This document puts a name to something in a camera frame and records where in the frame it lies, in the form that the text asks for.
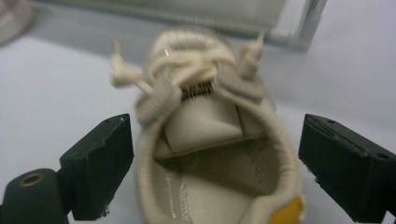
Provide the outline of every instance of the white shoelace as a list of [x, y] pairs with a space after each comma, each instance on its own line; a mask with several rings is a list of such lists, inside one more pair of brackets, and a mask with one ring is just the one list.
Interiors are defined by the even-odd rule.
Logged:
[[172, 83], [180, 87], [213, 78], [218, 72], [218, 63], [227, 63], [238, 68], [242, 78], [251, 79], [259, 68], [263, 48], [262, 40], [263, 35], [260, 35], [257, 41], [252, 41], [242, 47], [239, 63], [229, 51], [221, 48], [184, 51], [165, 49], [165, 55], [154, 60], [143, 76], [126, 64], [121, 56], [120, 42], [116, 40], [115, 52], [111, 57], [113, 85], [120, 87], [135, 84], [140, 90], [150, 94], [152, 93], [150, 83], [155, 83], [160, 75], [168, 74]]

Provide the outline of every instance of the tongue label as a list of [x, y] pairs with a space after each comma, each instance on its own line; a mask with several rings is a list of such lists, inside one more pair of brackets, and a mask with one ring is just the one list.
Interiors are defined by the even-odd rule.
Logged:
[[182, 87], [183, 96], [181, 101], [187, 101], [197, 96], [208, 95], [213, 91], [212, 81], [204, 81], [190, 86]]

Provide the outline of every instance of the white surface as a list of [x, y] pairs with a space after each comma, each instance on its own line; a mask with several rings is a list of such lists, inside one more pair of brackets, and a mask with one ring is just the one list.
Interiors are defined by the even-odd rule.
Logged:
[[[122, 40], [128, 62], [141, 65], [156, 34], [168, 26], [57, 5], [33, 3], [33, 9], [34, 26], [0, 48], [0, 195], [18, 175], [58, 170], [60, 156], [103, 119], [130, 113], [136, 142], [133, 107], [140, 90], [110, 85], [112, 39]], [[308, 52], [266, 47], [261, 71], [296, 146], [304, 114], [312, 113], [396, 153], [395, 11], [393, 0], [331, 0]], [[290, 18], [281, 25], [293, 23]], [[242, 44], [236, 38], [233, 43]], [[143, 223], [133, 170], [109, 216], [96, 223]], [[304, 194], [306, 224], [353, 223], [306, 168]], [[392, 221], [387, 215], [384, 223]]]

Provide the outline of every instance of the white object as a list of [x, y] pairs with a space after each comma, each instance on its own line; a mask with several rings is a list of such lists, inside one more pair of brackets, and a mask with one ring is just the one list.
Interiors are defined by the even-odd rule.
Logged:
[[[245, 70], [257, 71], [261, 51], [262, 44], [252, 43], [238, 55], [199, 27], [168, 30], [154, 43], [143, 72], [152, 92], [136, 105], [138, 117], [155, 115], [139, 120], [137, 184], [147, 223], [269, 223], [300, 195], [286, 130], [271, 104], [245, 98], [257, 90], [239, 88], [257, 81]], [[117, 63], [113, 69], [120, 80], [136, 76], [117, 73]], [[224, 71], [231, 82], [220, 78]], [[163, 99], [155, 92], [164, 80], [174, 100], [142, 108]]]

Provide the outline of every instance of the shoe tongue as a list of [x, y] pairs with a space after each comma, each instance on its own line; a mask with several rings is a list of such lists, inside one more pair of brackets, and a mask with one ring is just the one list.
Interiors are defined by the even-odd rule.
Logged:
[[221, 146], [242, 138], [236, 107], [213, 94], [210, 82], [183, 90], [183, 104], [165, 123], [157, 160]]

